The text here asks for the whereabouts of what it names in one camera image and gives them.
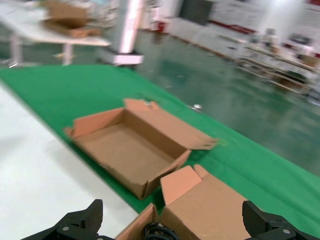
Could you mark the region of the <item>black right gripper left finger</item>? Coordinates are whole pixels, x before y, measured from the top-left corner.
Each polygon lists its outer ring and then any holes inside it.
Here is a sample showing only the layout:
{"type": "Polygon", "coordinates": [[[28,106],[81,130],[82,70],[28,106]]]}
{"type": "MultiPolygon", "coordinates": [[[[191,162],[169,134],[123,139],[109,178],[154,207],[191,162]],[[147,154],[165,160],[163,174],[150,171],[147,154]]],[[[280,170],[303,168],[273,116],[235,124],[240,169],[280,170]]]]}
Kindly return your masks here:
{"type": "Polygon", "coordinates": [[[25,237],[24,240],[100,240],[103,201],[95,199],[88,208],[67,213],[54,226],[25,237]]]}

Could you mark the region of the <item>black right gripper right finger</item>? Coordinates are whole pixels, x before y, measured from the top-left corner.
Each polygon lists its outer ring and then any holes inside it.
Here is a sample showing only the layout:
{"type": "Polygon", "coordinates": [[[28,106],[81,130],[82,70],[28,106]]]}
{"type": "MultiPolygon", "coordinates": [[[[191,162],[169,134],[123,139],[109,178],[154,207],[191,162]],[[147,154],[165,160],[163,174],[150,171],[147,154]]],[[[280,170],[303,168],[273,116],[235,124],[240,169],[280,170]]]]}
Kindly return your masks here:
{"type": "Polygon", "coordinates": [[[250,200],[242,203],[242,219],[251,240],[318,240],[281,215],[262,211],[250,200]]]}

